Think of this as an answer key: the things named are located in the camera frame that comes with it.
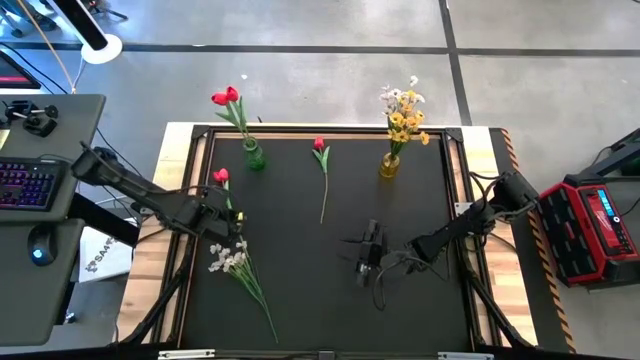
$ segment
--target green glass vase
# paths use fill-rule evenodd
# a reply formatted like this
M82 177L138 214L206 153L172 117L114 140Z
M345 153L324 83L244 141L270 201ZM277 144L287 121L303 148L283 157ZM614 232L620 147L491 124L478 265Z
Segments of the green glass vase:
M242 141L242 147L244 147L249 169L254 171L264 169L266 162L264 159L264 153L262 152L262 147L258 144L258 140L253 136L249 136Z

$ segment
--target keyboard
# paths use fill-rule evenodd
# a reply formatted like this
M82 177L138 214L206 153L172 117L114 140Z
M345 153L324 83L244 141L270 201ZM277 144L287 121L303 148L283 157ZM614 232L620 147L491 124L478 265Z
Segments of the keyboard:
M0 157L0 209L48 211L69 164Z

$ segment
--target concrete floor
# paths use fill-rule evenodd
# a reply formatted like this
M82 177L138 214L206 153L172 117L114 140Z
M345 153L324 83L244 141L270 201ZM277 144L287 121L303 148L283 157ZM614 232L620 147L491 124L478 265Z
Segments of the concrete floor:
M633 51L640 49L636 36L640 4L631 0L449 0L447 4L442 0L442 5L450 11L458 48L513 50L510 53L517 49L612 51L577 51L572 55L579 56L569 57L559 56L560 52L542 57L535 51L528 56L458 57L454 51L454 63L459 58L460 66L452 67L446 54L452 38L447 42L438 0L189 0L184 4L114 0L112 8L130 19L97 17L105 31L128 44L157 46L127 51L102 66L88 66L78 89L107 96L100 128L149 177L165 124L216 120L209 96L227 84L244 94L252 119L259 115L265 122L383 123L379 88L402 86L415 74L420 78L417 88L427 98L431 124L470 121L508 129L521 169L539 191L582 169L600 148L640 124L636 115L640 113L640 53ZM75 42L65 28L50 33L52 41ZM0 39L16 41L4 25ZM32 32L19 41L32 47L29 43L41 39ZM246 53L239 48L181 45L274 47ZM293 53L305 50L278 47L284 45L323 48ZM329 46L378 47L376 52L381 53L348 48L335 54ZM443 51L418 54L404 47ZM20 51L65 86L51 54ZM79 52L61 51L60 55L75 73ZM461 118L467 106L470 119ZM107 198L99 189L84 187L83 193L95 200ZM99 313L109 308L117 313L123 283L110 287L108 296L92 297L100 286L104 285L92 284L81 289L84 294L74 294L95 299L75 305L76 312L84 315L80 324L95 327L96 335L89 340L81 331L82 337L77 337L77 326L65 326L56 329L48 348L110 341L110 320L92 310ZM640 326L636 306L640 287L592 294L561 288L561 293L579 352L638 358L635 330Z

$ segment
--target red tulip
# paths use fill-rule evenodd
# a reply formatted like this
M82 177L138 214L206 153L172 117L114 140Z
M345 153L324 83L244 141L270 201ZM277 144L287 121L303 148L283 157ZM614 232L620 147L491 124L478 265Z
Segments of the red tulip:
M224 183L225 181L229 181L229 172L225 168L222 168L219 171L214 171L213 180L219 183Z
M227 88L227 100L235 102L238 101L240 95L238 95L238 91L231 86Z
M318 151L324 150L324 139L322 138L322 136L318 136L316 138L316 141L313 143L313 148Z
M227 97L227 94L225 93L213 94L213 96L211 97L211 101L213 101L214 103L220 106L226 106L229 103L229 99Z

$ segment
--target red power station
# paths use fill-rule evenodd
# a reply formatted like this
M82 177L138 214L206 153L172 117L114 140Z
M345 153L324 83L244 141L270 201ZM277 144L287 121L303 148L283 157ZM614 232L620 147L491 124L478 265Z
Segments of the red power station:
M615 151L609 158L580 174L567 175L540 195L537 210L556 276L567 286L640 280L638 250L604 177L640 155L640 143L628 142L637 132L612 145Z

